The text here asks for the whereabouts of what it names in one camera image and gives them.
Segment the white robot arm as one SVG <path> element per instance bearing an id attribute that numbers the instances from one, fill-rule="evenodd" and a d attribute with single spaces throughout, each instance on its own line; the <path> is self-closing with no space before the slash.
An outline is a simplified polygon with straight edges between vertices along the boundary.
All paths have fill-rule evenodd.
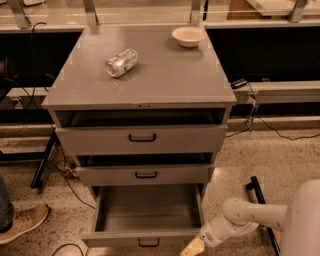
<path id="1" fill-rule="evenodd" d="M 287 205 L 258 204 L 232 197 L 206 222 L 180 256 L 197 256 L 206 247 L 246 235 L 259 225 L 282 233 L 281 256 L 320 256 L 320 180 L 301 184 Z"/>

